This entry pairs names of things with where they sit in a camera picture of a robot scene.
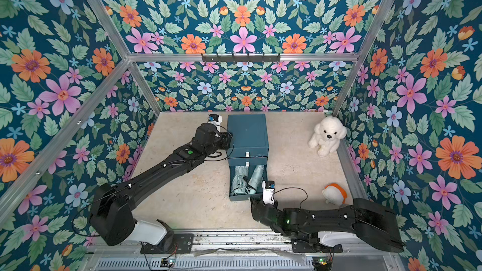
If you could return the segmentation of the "mint green umbrella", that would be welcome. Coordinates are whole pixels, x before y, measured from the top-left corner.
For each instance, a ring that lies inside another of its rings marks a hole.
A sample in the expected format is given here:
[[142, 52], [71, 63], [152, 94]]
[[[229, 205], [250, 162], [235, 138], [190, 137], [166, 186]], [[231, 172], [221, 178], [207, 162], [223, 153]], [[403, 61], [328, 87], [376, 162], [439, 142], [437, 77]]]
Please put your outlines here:
[[256, 166], [248, 182], [247, 189], [249, 194], [257, 193], [257, 188], [262, 183], [263, 177], [264, 177], [264, 165]]
[[248, 194], [247, 177], [249, 175], [248, 166], [236, 166], [231, 183], [231, 196]]

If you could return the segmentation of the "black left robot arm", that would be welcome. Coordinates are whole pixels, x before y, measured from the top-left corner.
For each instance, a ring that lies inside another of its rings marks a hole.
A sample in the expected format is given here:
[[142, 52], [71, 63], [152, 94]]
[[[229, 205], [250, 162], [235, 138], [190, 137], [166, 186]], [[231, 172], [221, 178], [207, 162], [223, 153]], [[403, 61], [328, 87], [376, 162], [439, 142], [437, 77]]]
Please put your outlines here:
[[137, 220], [133, 210], [169, 182], [205, 161], [213, 162], [212, 155], [228, 150], [232, 139], [231, 133], [220, 132], [214, 124], [201, 124], [189, 143], [175, 149], [162, 162], [121, 184], [98, 187], [90, 208], [90, 225], [108, 246], [140, 242], [169, 252], [173, 248], [173, 230], [161, 220], [156, 223]]

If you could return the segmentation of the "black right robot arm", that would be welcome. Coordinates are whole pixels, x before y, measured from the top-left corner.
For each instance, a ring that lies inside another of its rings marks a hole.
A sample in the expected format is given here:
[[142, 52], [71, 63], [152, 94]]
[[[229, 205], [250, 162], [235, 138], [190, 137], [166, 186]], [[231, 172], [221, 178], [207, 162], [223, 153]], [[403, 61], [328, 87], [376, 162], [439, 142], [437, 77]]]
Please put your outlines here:
[[322, 250], [361, 240], [384, 252], [401, 253], [402, 241], [395, 212], [367, 199], [333, 210], [304, 210], [265, 204], [251, 199], [252, 218], [273, 232]]

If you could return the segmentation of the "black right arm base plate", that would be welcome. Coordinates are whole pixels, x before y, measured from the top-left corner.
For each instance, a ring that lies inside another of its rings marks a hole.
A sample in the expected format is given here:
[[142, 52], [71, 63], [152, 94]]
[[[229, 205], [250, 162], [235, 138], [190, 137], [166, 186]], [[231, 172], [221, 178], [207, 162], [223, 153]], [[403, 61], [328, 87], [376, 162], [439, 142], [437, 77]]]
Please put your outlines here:
[[343, 247], [341, 246], [341, 244], [335, 245], [334, 247], [321, 244], [320, 239], [318, 238], [318, 234], [315, 233], [292, 238], [291, 245], [292, 251], [294, 253], [336, 254], [343, 252]]

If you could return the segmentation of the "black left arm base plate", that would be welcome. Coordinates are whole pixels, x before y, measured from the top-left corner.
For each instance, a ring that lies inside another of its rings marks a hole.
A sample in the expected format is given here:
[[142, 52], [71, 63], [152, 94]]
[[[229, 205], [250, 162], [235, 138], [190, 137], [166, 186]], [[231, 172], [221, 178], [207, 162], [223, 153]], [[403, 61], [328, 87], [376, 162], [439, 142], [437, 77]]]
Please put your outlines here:
[[143, 255], [171, 255], [186, 254], [192, 251], [194, 235], [189, 233], [167, 234], [157, 245], [142, 243], [141, 254]]

